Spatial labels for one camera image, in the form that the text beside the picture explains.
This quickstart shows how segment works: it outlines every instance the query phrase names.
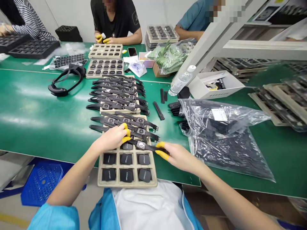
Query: striped shirt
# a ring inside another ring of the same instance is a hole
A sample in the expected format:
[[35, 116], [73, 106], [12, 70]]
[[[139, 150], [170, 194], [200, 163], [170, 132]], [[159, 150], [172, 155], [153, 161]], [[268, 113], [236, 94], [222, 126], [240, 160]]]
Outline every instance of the striped shirt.
[[56, 41], [55, 37], [50, 34], [37, 13], [27, 0], [14, 0], [18, 11], [25, 21], [22, 26], [12, 25], [16, 33], [29, 34], [33, 39]]

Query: vr headset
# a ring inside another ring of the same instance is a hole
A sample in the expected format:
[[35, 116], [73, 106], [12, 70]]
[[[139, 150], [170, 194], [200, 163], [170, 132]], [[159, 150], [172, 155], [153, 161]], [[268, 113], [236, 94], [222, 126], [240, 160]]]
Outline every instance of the vr headset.
[[[71, 73], [79, 76], [79, 81], [73, 87], [67, 90], [64, 88], [57, 88], [55, 86], [56, 83], [66, 80], [69, 74]], [[85, 77], [85, 73], [86, 73], [86, 69], [83, 66], [70, 64], [69, 69], [64, 70], [63, 73], [58, 78], [52, 81], [51, 85], [48, 85], [48, 89], [51, 92], [51, 94], [54, 96], [57, 96], [57, 97], [67, 96], [69, 91], [73, 90], [77, 85], [81, 83], [81, 81]], [[59, 79], [63, 77], [64, 75], [66, 75], [66, 77], [63, 80], [59, 81]]]

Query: bottle cap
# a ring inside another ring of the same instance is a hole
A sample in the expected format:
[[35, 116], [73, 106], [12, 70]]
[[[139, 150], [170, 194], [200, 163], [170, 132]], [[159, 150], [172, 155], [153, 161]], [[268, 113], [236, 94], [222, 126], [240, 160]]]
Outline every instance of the bottle cap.
[[190, 66], [188, 67], [188, 72], [192, 73], [192, 72], [194, 72], [195, 69], [196, 69], [196, 66], [190, 65]]

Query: blue sleeve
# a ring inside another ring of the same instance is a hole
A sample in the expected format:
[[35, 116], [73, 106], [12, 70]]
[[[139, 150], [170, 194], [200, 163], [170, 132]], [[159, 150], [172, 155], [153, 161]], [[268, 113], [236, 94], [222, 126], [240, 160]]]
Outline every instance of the blue sleeve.
[[184, 30], [188, 30], [188, 28], [192, 25], [196, 17], [201, 11], [201, 3], [200, 1], [195, 2], [188, 11], [184, 14], [182, 19], [177, 23], [178, 26], [183, 28]]
[[32, 229], [80, 229], [79, 215], [75, 207], [44, 204], [33, 217], [28, 230]]

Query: yellow floor line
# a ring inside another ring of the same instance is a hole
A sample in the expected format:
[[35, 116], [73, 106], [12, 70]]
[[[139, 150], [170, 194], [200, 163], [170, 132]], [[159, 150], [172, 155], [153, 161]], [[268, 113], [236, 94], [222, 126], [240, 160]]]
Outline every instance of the yellow floor line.
[[15, 216], [7, 215], [4, 213], [0, 213], [0, 221], [6, 222], [12, 225], [17, 225], [21, 228], [28, 228], [28, 226], [30, 225], [30, 221], [28, 220], [23, 220]]

